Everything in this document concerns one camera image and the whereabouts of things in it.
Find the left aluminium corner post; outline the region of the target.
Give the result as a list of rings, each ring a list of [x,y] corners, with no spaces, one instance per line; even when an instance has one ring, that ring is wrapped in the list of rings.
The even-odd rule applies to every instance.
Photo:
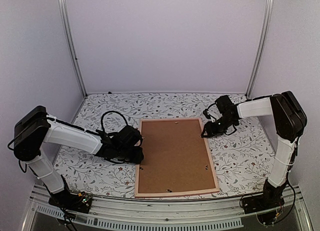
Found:
[[[81,73],[80,65],[79,65],[79,59],[77,56],[74,40],[73,40],[73,35],[72,35],[72,29],[70,25],[70,20],[69,20],[69,15],[68,15],[68,8],[67,8],[67,2],[66,0],[57,0],[58,1],[58,6],[59,6],[59,11],[60,11],[60,16],[61,16],[61,21],[62,21],[62,26],[64,29],[64,34],[66,38],[66,43],[68,46],[70,58],[71,58],[71,63],[74,69],[76,81],[78,83],[80,92],[84,98],[88,96],[86,87],[85,87],[85,82],[83,79],[83,75]]]

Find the perforated metal strip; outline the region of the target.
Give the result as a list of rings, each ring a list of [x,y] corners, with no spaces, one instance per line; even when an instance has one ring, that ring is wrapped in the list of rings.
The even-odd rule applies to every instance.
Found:
[[[223,231],[243,226],[236,201],[95,199],[89,213],[67,211],[76,224],[111,231]]]

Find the right aluminium corner post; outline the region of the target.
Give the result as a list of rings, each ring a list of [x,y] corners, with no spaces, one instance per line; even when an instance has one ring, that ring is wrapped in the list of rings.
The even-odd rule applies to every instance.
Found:
[[[247,98],[250,98],[252,96],[254,86],[258,77],[258,72],[260,69],[260,64],[262,61],[263,52],[265,49],[266,40],[268,36],[269,26],[272,18],[273,4],[274,4],[274,0],[266,0],[265,2],[260,38],[259,38],[257,51],[256,51],[254,62],[253,62],[251,75],[250,75],[249,82],[245,92],[245,96]]]

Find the floral patterned table cover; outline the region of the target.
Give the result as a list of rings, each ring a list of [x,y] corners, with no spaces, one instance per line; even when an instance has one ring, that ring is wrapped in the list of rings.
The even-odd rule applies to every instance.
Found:
[[[107,132],[120,130],[124,123],[137,127],[141,119],[203,118],[209,108],[219,113],[211,93],[113,93],[91,94],[82,105],[75,125]],[[269,176],[275,151],[258,118],[242,119],[228,135],[208,141],[217,175],[219,192],[207,198],[232,197],[262,191]],[[75,148],[63,146],[54,162],[73,191],[100,196],[133,198],[136,168],[113,164]]]

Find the aluminium corner post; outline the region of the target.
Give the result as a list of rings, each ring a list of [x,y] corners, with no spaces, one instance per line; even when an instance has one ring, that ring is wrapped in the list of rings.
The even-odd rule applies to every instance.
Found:
[[[59,11],[60,11],[60,16],[61,16],[61,21],[62,21],[62,26],[64,29],[64,34],[66,38],[66,43],[68,46],[70,58],[71,58],[71,63],[74,69],[76,81],[78,83],[80,92],[84,98],[88,96],[86,87],[85,87],[85,82],[83,79],[83,75],[81,73],[80,65],[79,65],[79,59],[77,56],[74,40],[73,40],[73,35],[72,35],[72,29],[70,25],[70,20],[69,20],[69,15],[68,15],[68,8],[67,8],[67,2],[66,0],[57,0],[58,1],[58,6],[59,6]]]
[[[245,96],[247,98],[250,98],[252,96],[254,86],[258,77],[258,72],[260,69],[260,64],[262,61],[263,52],[265,49],[266,40],[268,36],[269,26],[272,18],[273,4],[274,4],[274,0],[266,0],[265,2],[260,38],[259,38],[257,51],[256,51],[254,62],[253,62],[251,75],[250,75],[249,82],[245,92]]]

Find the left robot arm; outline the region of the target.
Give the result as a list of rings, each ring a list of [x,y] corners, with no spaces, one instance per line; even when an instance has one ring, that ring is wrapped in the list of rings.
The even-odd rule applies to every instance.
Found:
[[[63,207],[74,204],[64,178],[45,154],[49,146],[66,146],[103,158],[114,164],[140,164],[144,159],[143,137],[126,121],[120,131],[106,132],[104,126],[95,131],[62,121],[38,105],[14,126],[14,137],[7,147],[43,182]]]

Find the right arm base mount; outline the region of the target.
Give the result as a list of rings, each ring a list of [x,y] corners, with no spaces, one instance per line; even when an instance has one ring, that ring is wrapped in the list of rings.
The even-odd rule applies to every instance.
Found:
[[[245,214],[256,213],[281,207],[285,204],[282,196],[276,199],[265,199],[262,194],[259,195],[243,195],[239,200],[240,207],[244,210]]]

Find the aluminium front rail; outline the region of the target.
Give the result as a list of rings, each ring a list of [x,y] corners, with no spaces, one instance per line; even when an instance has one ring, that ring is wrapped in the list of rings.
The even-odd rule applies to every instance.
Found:
[[[68,218],[49,204],[35,185],[22,223],[24,231],[311,231],[313,225],[301,191],[286,188],[284,205],[245,212],[245,197],[152,200],[92,198],[88,213],[69,211]]]

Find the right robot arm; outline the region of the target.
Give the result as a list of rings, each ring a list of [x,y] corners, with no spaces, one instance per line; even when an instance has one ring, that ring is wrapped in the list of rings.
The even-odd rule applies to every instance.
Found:
[[[288,173],[297,156],[300,137],[307,125],[307,116],[291,91],[260,96],[240,103],[233,103],[228,95],[217,98],[213,106],[220,113],[216,118],[206,108],[202,112],[208,119],[201,133],[202,138],[213,138],[227,134],[229,127],[235,128],[241,119],[272,116],[277,134],[277,149],[273,167],[264,182],[263,194],[258,204],[269,209],[282,196],[288,184]]]

